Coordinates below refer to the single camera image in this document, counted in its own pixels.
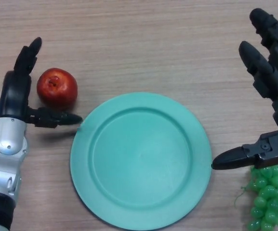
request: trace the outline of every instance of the robotic arm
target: robotic arm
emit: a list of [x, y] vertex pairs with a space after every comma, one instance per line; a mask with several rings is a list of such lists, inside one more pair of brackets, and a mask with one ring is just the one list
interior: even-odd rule
[[75, 114], [55, 112], [48, 108], [32, 109], [28, 106], [31, 87], [29, 75], [41, 48], [41, 38], [24, 46], [13, 71], [6, 73], [0, 96], [0, 231], [10, 230], [13, 211], [20, 191], [20, 167], [28, 154], [25, 138], [27, 124], [55, 128], [82, 121]]
[[[254, 9], [250, 20], [270, 55], [266, 60], [245, 41], [239, 46], [239, 54], [254, 78], [253, 86], [263, 98], [271, 99], [275, 110], [273, 118], [278, 126], [278, 20], [262, 9]], [[250, 165], [255, 168], [278, 165], [278, 131], [262, 134], [254, 144], [245, 144], [220, 154], [214, 159], [212, 168], [222, 170]]]

